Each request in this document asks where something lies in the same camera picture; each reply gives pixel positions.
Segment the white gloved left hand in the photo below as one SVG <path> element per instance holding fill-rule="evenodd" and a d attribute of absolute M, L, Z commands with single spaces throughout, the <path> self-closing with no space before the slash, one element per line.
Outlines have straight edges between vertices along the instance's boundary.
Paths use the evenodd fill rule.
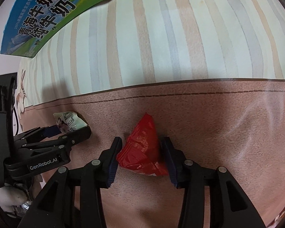
<path fill-rule="evenodd" d="M 33 200 L 41 191 L 42 176 L 36 175 L 29 189 L 23 186 L 5 186 L 0 188 L 0 207 L 9 216 L 23 217 Z"/>

